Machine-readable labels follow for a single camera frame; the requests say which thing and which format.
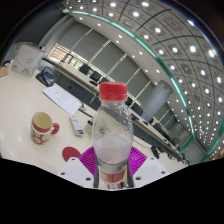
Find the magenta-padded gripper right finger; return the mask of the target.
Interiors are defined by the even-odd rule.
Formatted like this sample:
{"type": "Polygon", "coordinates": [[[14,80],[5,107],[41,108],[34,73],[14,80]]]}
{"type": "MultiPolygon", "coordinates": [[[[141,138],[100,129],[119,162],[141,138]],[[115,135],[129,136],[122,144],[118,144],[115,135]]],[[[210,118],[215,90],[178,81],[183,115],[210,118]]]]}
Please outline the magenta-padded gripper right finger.
{"type": "Polygon", "coordinates": [[[155,157],[147,157],[138,149],[131,149],[127,181],[130,188],[140,188],[167,175],[167,170],[155,157]]]}

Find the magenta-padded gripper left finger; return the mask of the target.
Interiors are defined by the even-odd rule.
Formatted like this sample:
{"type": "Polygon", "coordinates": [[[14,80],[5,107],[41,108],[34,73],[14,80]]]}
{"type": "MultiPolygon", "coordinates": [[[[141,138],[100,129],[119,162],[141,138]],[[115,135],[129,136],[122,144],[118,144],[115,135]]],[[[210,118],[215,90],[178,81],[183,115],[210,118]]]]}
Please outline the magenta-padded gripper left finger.
{"type": "Polygon", "coordinates": [[[80,153],[74,147],[65,147],[62,150],[62,157],[66,164],[59,171],[59,177],[84,188],[99,186],[99,172],[93,147],[84,153],[80,153]]]}

